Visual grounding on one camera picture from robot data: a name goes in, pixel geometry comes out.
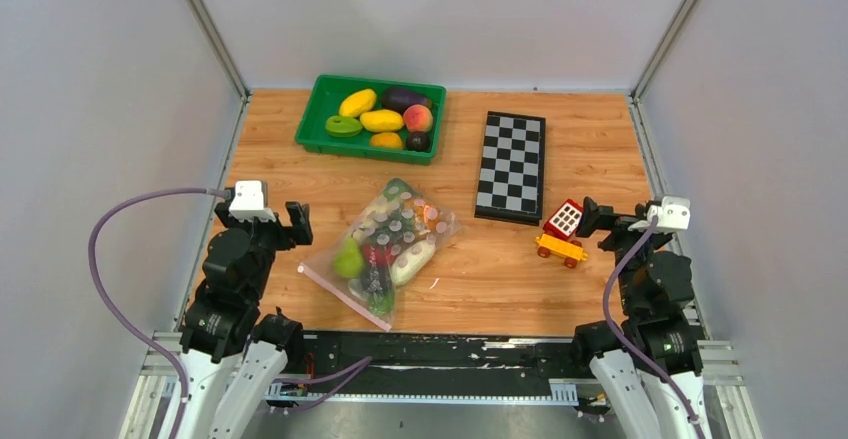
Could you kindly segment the green fake pear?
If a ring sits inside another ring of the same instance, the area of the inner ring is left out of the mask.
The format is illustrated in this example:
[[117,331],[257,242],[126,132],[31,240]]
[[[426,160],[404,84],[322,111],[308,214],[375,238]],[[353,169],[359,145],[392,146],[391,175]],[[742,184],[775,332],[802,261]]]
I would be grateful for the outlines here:
[[365,268],[365,260],[359,243],[352,237],[345,238],[332,261],[334,272],[344,279],[356,279]]

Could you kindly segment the red fake pepper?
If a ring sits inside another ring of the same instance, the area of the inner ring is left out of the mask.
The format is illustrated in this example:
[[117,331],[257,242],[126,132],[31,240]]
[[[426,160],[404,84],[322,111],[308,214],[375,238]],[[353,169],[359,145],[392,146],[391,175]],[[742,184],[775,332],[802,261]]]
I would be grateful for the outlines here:
[[361,246],[361,253],[369,266],[390,266],[395,260],[388,245],[366,243]]

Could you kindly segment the clear dotted zip bag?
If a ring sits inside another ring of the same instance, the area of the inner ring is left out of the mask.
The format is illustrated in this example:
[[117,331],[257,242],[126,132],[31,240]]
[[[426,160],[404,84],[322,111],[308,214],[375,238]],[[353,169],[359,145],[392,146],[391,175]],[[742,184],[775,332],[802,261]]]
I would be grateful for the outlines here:
[[[360,212],[334,244],[301,262],[297,272],[330,292],[342,303],[383,331],[392,329],[400,291],[427,266],[438,251],[447,247],[460,230],[457,215],[400,178],[390,179]],[[388,245],[395,259],[414,243],[426,240],[437,250],[430,261],[401,287],[391,280],[390,266],[369,266],[356,279],[339,277],[332,261],[341,242],[354,238],[366,243]]]

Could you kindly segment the white fake radish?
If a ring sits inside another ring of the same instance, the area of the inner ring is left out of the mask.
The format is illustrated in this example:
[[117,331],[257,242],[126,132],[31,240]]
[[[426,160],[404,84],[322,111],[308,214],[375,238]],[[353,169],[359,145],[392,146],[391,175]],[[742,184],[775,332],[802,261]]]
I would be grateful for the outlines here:
[[433,243],[421,240],[404,250],[390,267],[392,283],[401,287],[410,282],[430,261],[437,248]]

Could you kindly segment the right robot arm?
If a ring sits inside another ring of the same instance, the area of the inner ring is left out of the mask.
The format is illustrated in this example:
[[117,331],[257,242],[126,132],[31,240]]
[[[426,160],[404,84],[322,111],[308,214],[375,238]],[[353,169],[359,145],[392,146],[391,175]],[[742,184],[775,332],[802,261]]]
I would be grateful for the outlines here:
[[615,267],[603,320],[575,330],[573,367],[598,380],[627,437],[711,437],[703,361],[684,313],[694,299],[692,261],[665,248],[688,229],[689,200],[664,196],[621,214],[586,197],[582,209],[577,236],[607,232],[598,246]]

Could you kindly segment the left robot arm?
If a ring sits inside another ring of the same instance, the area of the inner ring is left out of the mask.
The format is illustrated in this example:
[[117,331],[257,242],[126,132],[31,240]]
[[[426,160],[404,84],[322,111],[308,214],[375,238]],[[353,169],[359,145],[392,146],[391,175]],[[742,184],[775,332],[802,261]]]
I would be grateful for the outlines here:
[[239,219],[227,203],[215,212],[224,228],[207,245],[203,279],[181,328],[185,376],[167,423],[179,438],[240,438],[272,380],[306,359],[301,323],[259,303],[277,253],[309,245],[310,209],[289,202],[290,225],[271,210]]

